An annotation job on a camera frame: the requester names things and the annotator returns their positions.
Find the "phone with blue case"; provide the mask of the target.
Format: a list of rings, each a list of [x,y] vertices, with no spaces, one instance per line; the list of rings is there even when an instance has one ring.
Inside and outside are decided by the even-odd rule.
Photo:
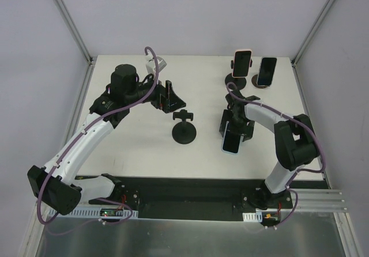
[[[227,122],[223,134],[222,151],[229,154],[238,154],[240,143],[241,136],[237,133],[233,133],[231,131],[230,122]]]

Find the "black clamp phone stand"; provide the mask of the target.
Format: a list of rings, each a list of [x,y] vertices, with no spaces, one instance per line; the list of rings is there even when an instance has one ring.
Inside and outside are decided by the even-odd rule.
[[[253,60],[250,59],[249,68],[251,68],[252,65],[253,65]],[[234,68],[234,60],[231,60],[231,69],[233,69],[233,68]],[[246,77],[234,78],[232,76],[232,73],[229,73],[225,77],[224,83],[227,85],[229,82],[233,82],[239,90],[244,89],[246,87],[246,84],[247,84]]]

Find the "phone with pink case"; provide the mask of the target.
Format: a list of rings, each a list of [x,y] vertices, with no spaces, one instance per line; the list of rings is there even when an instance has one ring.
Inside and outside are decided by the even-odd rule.
[[[233,58],[232,76],[234,78],[247,77],[252,65],[252,50],[236,50]]]

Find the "phone with clear case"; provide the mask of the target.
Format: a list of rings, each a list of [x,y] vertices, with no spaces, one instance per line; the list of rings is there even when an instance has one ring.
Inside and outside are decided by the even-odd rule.
[[[277,64],[276,57],[263,57],[257,77],[258,86],[271,86]]]

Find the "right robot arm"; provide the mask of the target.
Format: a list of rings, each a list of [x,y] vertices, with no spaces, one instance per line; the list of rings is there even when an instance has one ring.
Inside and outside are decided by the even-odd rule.
[[[305,114],[288,116],[259,97],[244,97],[238,90],[230,90],[225,100],[227,108],[219,128],[224,152],[237,154],[240,144],[252,139],[256,123],[274,135],[277,164],[260,188],[247,197],[251,206],[266,210],[279,203],[305,165],[321,156],[311,120]]]

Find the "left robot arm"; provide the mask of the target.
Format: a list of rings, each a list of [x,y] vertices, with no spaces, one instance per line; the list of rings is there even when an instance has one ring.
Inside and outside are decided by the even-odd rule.
[[[163,85],[159,72],[166,63],[146,63],[147,75],[140,80],[132,65],[118,65],[111,74],[105,91],[93,102],[81,127],[62,150],[43,167],[32,166],[27,173],[37,205],[45,203],[61,215],[67,215],[81,202],[103,198],[117,204],[123,195],[122,182],[104,173],[90,179],[76,180],[83,163],[97,145],[129,114],[135,103],[151,103],[164,113],[186,106],[172,88],[171,81]]]

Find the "right circuit board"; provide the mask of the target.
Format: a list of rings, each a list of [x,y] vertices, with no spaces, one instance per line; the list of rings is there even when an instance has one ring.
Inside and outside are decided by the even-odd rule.
[[[266,220],[280,220],[281,214],[279,211],[262,211],[256,210],[254,212],[242,213],[242,219],[244,222],[260,222]]]

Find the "circuit board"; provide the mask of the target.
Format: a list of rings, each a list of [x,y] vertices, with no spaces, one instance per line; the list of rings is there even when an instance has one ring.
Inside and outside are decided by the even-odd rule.
[[[138,218],[138,211],[128,209],[100,209],[100,217],[103,219],[122,220],[126,218]]]
[[[244,222],[260,222],[266,220],[280,220],[281,214],[279,211],[262,211],[256,210],[254,212],[242,213],[242,219]]]

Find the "left circuit board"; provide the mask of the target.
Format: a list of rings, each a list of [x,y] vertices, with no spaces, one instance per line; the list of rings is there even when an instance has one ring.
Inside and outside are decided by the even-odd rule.
[[[138,211],[128,209],[100,209],[100,217],[103,219],[122,220],[126,218],[138,218]]]

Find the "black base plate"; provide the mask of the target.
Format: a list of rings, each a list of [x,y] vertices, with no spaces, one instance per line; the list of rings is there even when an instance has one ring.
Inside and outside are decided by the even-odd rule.
[[[122,192],[115,199],[138,212],[139,218],[241,221],[255,208],[249,198],[259,179],[178,179],[120,177]]]

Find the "left aluminium frame post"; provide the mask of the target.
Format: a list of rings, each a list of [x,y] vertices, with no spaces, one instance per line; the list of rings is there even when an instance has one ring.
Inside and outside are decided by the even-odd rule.
[[[67,29],[69,30],[72,38],[74,39],[79,51],[81,52],[81,54],[83,55],[85,61],[87,62],[87,64],[91,65],[93,62],[93,56],[91,55],[91,53],[89,52],[64,0],[53,0],[57,9],[60,12],[60,15],[67,27]]]

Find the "aluminium frame post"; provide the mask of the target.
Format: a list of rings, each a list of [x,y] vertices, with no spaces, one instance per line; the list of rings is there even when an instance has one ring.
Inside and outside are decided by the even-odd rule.
[[[93,62],[93,56],[91,55],[91,53],[89,52],[64,0],[53,0],[57,9],[60,12],[60,15],[67,27],[67,29],[69,30],[72,38],[74,39],[79,51],[81,52],[81,54],[83,55],[85,61],[87,62],[87,64],[91,65]]]
[[[322,6],[322,9],[320,10],[320,12],[318,13],[316,19],[314,20],[311,28],[309,29],[309,31],[307,32],[307,34],[306,34],[305,38],[303,39],[301,45],[299,46],[296,54],[291,59],[292,67],[296,67],[296,65],[299,63],[302,56],[306,52],[308,46],[312,42],[315,35],[318,33],[320,27],[325,22],[326,17],[329,15],[330,11],[332,10],[332,8],[333,8],[333,6],[335,5],[336,2],[337,2],[337,0],[326,0],[324,5]]]

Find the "right aluminium frame post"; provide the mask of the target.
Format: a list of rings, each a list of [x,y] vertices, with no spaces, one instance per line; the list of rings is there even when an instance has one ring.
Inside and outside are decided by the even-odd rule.
[[[316,19],[314,20],[311,28],[309,29],[309,31],[307,32],[307,34],[306,34],[305,38],[303,39],[301,45],[299,46],[296,54],[291,59],[292,67],[296,67],[296,65],[299,63],[302,56],[306,52],[308,46],[312,42],[315,35],[318,33],[320,27],[325,22],[326,17],[329,15],[330,11],[332,10],[332,8],[333,8],[333,6],[335,5],[336,2],[337,2],[337,0],[326,0],[324,5],[322,6],[322,9],[320,10],[320,12],[318,13]]]

